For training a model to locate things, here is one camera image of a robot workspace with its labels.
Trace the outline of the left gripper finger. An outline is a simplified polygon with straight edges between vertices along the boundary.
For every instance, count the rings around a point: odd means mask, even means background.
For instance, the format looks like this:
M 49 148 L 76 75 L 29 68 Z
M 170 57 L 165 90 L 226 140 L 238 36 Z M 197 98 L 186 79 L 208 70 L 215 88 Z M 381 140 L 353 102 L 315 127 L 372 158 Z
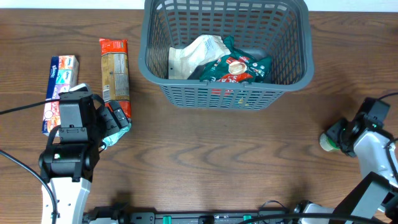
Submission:
M 111 114 L 114 116 L 114 120 L 119 127 L 126 127 L 129 125 L 130 120 L 127 118 L 125 112 L 122 109 L 119 101 L 110 100 L 108 102 L 109 109 L 111 110 Z
M 100 106 L 96 110 L 96 113 L 99 119 L 99 126 L 105 136 L 111 136 L 120 131 L 120 127 L 117 124 L 113 113 L 108 107 Z

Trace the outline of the teal small sachet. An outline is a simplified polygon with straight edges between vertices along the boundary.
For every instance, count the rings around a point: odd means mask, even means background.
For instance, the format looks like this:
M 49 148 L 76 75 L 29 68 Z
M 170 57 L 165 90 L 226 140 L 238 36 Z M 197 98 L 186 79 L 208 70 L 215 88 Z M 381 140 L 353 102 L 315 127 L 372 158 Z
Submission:
M 105 137 L 102 141 L 101 149 L 107 150 L 108 147 L 115 145 L 126 133 L 130 131 L 131 127 L 132 123 L 129 123 L 126 127 L 122 128 L 118 133 Z

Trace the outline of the green lid jar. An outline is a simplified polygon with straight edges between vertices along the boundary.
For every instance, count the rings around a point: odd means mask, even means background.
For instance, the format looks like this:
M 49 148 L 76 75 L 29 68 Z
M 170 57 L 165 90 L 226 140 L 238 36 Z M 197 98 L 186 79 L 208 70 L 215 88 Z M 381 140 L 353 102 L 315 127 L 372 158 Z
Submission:
M 326 152 L 339 151 L 340 148 L 332 141 L 325 133 L 322 133 L 319 137 L 319 144 L 321 148 Z

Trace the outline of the green Nescafe bag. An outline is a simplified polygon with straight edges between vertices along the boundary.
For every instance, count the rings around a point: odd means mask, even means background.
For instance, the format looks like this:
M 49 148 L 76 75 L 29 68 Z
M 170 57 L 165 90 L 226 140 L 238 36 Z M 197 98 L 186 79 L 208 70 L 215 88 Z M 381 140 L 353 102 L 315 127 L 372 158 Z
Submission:
M 263 83 L 270 74 L 272 57 L 256 59 L 249 53 L 234 47 L 234 37 L 228 36 L 223 43 L 231 52 L 207 63 L 196 73 L 201 82 Z

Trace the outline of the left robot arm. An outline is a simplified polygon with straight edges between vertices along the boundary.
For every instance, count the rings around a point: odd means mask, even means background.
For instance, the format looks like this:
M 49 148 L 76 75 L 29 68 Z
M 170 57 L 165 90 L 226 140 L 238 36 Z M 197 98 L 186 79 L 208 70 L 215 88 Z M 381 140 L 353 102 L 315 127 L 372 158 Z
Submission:
M 116 100 L 89 90 L 60 94 L 60 125 L 39 157 L 42 223 L 81 223 L 100 154 L 115 144 L 131 120 Z

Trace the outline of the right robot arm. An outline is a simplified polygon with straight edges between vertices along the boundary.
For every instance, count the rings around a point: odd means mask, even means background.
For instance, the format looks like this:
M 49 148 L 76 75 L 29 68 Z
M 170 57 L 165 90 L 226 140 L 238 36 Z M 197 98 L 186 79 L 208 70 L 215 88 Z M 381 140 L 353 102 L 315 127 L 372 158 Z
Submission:
M 359 112 L 352 121 L 341 118 L 322 133 L 325 151 L 340 150 L 359 161 L 362 181 L 336 208 L 311 201 L 298 204 L 296 213 L 330 213 L 372 219 L 376 211 L 397 223 L 397 139 L 383 130 L 385 112 Z

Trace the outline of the orange biscuit packet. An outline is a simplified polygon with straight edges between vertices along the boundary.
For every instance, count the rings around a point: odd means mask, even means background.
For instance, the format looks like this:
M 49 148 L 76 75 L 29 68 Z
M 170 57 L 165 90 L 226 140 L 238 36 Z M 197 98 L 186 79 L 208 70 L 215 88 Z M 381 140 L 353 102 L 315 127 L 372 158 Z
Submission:
M 107 105 L 118 101 L 126 117 L 131 118 L 127 40 L 101 38 L 99 44 L 103 100 Z

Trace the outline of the Kleenex tissue multipack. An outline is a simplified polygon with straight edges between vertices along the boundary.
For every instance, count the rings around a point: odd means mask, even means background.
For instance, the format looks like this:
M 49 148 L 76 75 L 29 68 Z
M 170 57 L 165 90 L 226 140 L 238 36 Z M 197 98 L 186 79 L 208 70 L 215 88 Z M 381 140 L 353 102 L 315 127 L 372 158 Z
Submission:
M 61 125 L 59 94 L 68 92 L 77 85 L 79 62 L 74 55 L 53 56 L 51 59 L 46 100 L 56 100 L 46 103 L 42 122 L 42 133 L 48 136 L 51 130 Z

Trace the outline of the grey plastic basket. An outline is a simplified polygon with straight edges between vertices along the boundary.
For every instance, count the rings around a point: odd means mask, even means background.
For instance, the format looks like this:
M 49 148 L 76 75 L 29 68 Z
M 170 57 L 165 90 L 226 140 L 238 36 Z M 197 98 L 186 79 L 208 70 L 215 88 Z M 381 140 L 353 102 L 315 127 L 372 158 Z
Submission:
M 306 87 L 315 66 L 308 8 L 303 0 L 146 1 L 139 70 L 181 108 L 262 110 L 288 91 Z M 234 46 L 256 59 L 271 58 L 259 83 L 174 80 L 170 48 L 198 36 L 233 37 Z

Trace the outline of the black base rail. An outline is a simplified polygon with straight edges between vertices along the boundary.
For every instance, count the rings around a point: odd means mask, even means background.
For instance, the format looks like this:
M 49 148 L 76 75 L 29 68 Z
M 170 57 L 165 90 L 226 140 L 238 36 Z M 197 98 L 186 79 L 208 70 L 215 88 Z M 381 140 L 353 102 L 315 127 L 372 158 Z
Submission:
M 112 207 L 96 207 L 81 219 L 83 223 L 123 224 L 219 224 L 219 223 L 359 223 L 360 218 L 335 213 L 332 208 L 308 202 L 299 204 L 293 212 L 279 204 L 263 205 L 257 211 L 157 213 L 125 210 L 124 204 Z

